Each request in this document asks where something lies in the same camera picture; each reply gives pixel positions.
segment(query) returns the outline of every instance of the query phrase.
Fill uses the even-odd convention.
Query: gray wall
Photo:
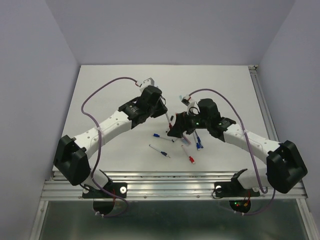
[[[46,0],[81,64],[258,64],[295,0]]]
[[[25,240],[79,65],[44,0],[0,1],[0,239]]]
[[[320,1],[297,0],[265,53],[258,75],[281,141],[297,144],[320,228]]]

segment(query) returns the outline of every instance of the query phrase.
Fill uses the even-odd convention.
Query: whiteboard surface
[[[81,113],[81,104],[103,84],[124,76],[141,82],[153,78],[166,98],[170,115],[186,110],[179,95],[185,96],[200,88],[217,90],[234,105],[246,129],[268,137],[248,67],[218,65],[82,65],[63,135],[73,137],[94,127],[94,123]],[[116,81],[97,93],[87,103],[85,110],[102,122],[119,106],[139,95],[140,91],[132,81]],[[212,98],[217,103],[221,116],[239,122],[230,106],[220,96],[212,92],[199,92],[193,95],[193,98],[196,101]],[[192,136],[189,136],[192,145],[187,149],[196,161],[196,164],[191,164],[179,140],[172,143],[152,136],[153,133],[165,135],[167,127],[165,116],[149,118],[145,123],[117,136],[102,148],[98,168],[108,172],[212,172],[253,169],[249,153],[213,138],[204,129],[198,130],[204,145],[204,149],[200,151],[197,151]],[[171,158],[151,149],[149,144],[167,152]],[[97,154],[94,154],[89,161],[94,163],[96,159]],[[259,159],[256,161],[258,167],[264,165]]]

